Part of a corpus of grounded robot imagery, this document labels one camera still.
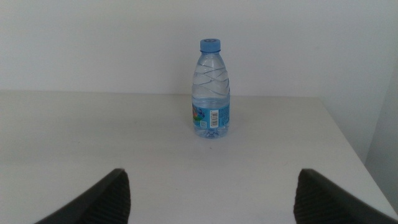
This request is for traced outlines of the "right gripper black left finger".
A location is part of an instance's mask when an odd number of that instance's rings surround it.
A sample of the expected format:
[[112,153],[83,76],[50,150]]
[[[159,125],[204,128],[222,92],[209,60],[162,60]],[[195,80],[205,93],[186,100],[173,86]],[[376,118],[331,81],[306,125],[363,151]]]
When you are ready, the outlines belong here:
[[127,224],[131,211],[129,178],[114,169],[71,202],[38,221],[38,224]]

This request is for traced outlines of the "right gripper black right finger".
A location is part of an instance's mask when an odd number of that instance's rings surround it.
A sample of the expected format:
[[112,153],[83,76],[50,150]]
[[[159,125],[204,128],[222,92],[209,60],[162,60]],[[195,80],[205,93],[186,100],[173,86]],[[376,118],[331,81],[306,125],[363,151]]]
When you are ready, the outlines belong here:
[[397,224],[314,169],[302,169],[295,192],[298,224]]

